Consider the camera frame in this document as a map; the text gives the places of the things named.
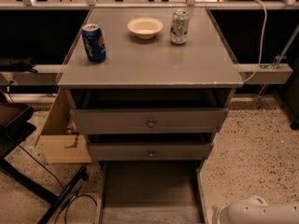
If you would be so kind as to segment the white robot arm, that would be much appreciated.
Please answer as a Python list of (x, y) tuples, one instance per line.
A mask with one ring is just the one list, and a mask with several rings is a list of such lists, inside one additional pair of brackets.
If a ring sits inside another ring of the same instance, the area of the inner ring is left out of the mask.
[(212, 224), (299, 224), (299, 202), (268, 204), (253, 195), (218, 209)]

